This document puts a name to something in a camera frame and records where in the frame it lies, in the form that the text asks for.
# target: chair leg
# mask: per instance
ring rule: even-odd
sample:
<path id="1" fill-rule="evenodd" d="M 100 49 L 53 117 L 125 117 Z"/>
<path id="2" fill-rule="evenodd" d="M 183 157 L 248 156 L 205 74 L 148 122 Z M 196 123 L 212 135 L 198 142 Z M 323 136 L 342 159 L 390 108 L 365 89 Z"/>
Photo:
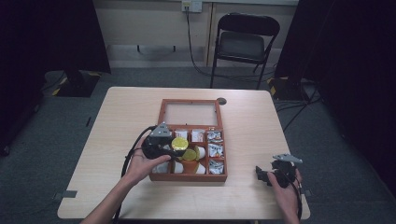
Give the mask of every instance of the chair leg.
<path id="1" fill-rule="evenodd" d="M 215 58 L 213 59 L 213 65 L 212 65 L 212 77 L 210 78 L 210 89 L 213 88 L 213 79 L 215 77 L 215 69 L 216 69 L 217 65 L 218 65 L 218 58 L 215 56 Z"/>
<path id="2" fill-rule="evenodd" d="M 265 64 L 262 65 L 262 71 L 260 72 L 260 78 L 259 78 L 259 82 L 257 82 L 256 90 L 258 90 L 260 88 L 260 85 L 262 84 L 262 75 L 264 75 L 264 69 L 265 69 Z"/>
<path id="3" fill-rule="evenodd" d="M 256 72 L 256 70 L 257 70 L 257 68 L 259 67 L 259 63 L 258 64 L 256 64 L 256 67 L 254 67 L 254 69 L 253 69 L 253 73 L 255 73 Z"/>

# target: small round object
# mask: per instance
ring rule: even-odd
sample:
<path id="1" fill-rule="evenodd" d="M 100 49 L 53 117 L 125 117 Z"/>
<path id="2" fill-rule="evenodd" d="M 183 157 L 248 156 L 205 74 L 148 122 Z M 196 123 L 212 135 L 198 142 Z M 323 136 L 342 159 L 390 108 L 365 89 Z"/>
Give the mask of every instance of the small round object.
<path id="1" fill-rule="evenodd" d="M 174 150 L 184 150 L 189 146 L 189 141 L 184 137 L 176 137 L 172 141 L 172 148 Z"/>
<path id="2" fill-rule="evenodd" d="M 195 161 L 195 159 L 197 158 L 197 154 L 192 149 L 186 149 L 186 152 L 181 158 L 185 161 Z"/>

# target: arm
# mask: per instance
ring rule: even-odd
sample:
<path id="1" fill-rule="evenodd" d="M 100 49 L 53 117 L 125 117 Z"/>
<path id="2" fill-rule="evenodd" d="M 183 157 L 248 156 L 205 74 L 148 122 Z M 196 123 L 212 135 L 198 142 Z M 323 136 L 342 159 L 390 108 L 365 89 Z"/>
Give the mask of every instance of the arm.
<path id="1" fill-rule="evenodd" d="M 113 218 L 132 187 L 144 179 L 153 167 L 170 159 L 170 156 L 165 155 L 155 160 L 149 160 L 143 154 L 142 149 L 136 149 L 125 176 L 120 179 L 116 186 L 81 223 L 110 223 L 111 218 Z"/>

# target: wooden tray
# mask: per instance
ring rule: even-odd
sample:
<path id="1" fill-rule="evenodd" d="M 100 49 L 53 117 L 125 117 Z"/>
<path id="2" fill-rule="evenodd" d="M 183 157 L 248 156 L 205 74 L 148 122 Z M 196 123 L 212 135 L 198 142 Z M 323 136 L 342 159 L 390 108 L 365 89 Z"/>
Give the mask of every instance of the wooden tray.
<path id="1" fill-rule="evenodd" d="M 174 172 L 175 163 L 168 162 L 166 173 L 151 173 L 149 178 L 152 181 L 191 181 L 191 182 L 225 182 L 227 179 L 227 161 L 224 131 L 222 129 L 221 114 L 219 102 L 217 100 L 179 100 L 163 99 L 161 105 L 158 123 L 165 122 L 174 137 L 179 135 L 179 131 L 187 132 L 189 148 L 195 146 L 205 149 L 205 156 L 198 161 L 182 161 L 183 173 Z M 193 136 L 194 130 L 202 130 L 202 142 L 196 141 L 196 135 Z M 221 142 L 212 142 L 208 135 L 216 131 L 220 133 Z M 214 144 L 222 147 L 222 156 L 210 157 L 208 144 Z M 211 174 L 209 171 L 209 162 L 222 162 L 223 171 L 221 174 Z M 190 166 L 199 162 L 205 167 L 205 172 L 195 174 L 190 171 Z"/>

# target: human hand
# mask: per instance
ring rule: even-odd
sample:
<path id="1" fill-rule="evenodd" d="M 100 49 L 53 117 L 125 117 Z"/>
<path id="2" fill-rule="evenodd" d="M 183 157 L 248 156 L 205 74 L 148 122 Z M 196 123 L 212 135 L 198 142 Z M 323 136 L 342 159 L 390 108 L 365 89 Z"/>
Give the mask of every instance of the human hand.
<path id="1" fill-rule="evenodd" d="M 296 192 L 292 185 L 288 185 L 286 188 L 282 188 L 277 183 L 276 177 L 273 173 L 267 172 L 268 179 L 270 180 L 274 193 L 276 196 L 276 202 L 282 211 L 283 217 L 285 218 L 286 223 L 299 223 L 298 214 L 298 199 Z M 299 182 L 303 181 L 303 178 L 296 169 L 296 180 L 292 183 L 297 189 L 299 188 Z"/>
<path id="2" fill-rule="evenodd" d="M 134 155 L 131 157 L 128 171 L 124 176 L 128 179 L 128 182 L 132 186 L 136 185 L 140 180 L 144 179 L 155 166 L 171 159 L 169 155 L 163 155 L 154 160 L 147 159 L 145 154 L 143 153 L 143 150 L 141 149 L 144 139 L 145 138 L 140 139 L 140 141 L 136 145 Z"/>

